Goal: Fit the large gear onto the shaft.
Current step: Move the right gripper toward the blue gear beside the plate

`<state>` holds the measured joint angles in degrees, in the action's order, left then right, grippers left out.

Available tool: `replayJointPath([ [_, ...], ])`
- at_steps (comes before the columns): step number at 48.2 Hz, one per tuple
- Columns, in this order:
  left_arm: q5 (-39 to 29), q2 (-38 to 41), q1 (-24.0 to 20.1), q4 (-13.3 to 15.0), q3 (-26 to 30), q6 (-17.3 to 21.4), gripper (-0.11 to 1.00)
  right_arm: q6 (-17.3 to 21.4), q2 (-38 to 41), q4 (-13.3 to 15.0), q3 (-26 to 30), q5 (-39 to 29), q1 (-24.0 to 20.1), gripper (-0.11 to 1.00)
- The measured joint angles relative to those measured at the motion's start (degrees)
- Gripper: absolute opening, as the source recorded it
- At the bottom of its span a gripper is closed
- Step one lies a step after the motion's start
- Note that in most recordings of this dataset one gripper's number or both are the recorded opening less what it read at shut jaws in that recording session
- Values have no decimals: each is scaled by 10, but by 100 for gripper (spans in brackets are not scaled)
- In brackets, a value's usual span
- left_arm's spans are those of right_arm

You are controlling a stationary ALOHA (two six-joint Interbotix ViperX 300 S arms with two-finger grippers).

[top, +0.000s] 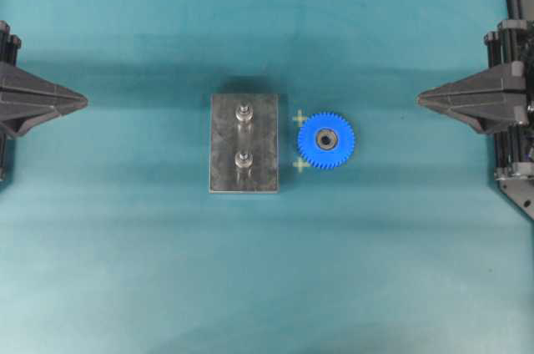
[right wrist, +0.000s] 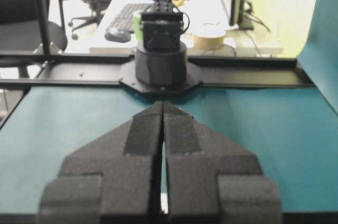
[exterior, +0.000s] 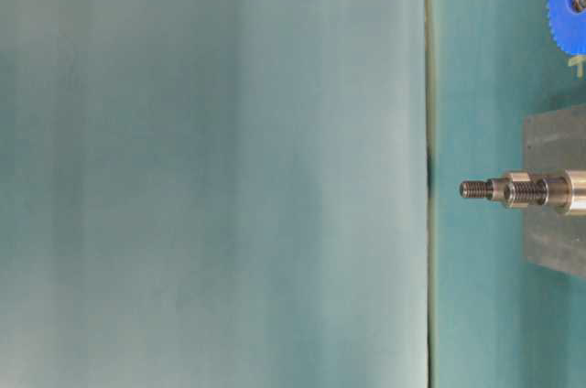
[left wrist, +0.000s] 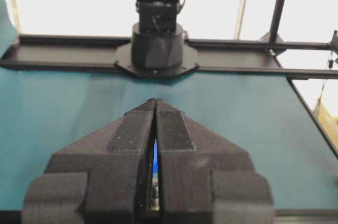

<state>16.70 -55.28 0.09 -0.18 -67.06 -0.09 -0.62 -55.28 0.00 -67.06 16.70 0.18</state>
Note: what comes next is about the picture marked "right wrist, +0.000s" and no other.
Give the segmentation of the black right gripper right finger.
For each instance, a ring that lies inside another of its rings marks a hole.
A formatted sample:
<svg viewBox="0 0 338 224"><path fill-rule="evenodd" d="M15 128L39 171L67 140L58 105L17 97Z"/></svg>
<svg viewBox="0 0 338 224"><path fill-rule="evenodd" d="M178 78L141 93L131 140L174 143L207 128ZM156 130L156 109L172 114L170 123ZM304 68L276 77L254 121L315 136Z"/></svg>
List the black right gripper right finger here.
<svg viewBox="0 0 338 224"><path fill-rule="evenodd" d="M281 223L257 156L170 102L163 108L170 223Z"/></svg>

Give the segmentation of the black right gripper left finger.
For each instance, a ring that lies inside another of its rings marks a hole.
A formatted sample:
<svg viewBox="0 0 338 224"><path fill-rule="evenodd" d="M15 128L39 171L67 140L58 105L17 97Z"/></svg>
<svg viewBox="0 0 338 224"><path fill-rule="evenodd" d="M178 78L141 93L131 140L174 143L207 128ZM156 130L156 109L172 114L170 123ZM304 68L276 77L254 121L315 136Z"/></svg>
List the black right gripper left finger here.
<svg viewBox="0 0 338 224"><path fill-rule="evenodd" d="M163 103L75 150L43 191L39 223L155 223Z"/></svg>

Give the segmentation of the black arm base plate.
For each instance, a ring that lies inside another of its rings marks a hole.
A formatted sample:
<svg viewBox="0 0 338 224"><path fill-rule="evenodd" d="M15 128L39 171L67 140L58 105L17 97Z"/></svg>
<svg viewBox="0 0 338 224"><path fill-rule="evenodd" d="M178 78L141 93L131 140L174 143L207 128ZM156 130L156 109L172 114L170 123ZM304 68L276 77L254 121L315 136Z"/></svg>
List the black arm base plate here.
<svg viewBox="0 0 338 224"><path fill-rule="evenodd" d="M187 63L185 77L169 72L168 68L163 72L160 69L151 72L146 68L140 76L138 73L139 68L134 60L124 63L119 73L119 83L149 95L176 95L202 83L201 69L192 63Z"/></svg>

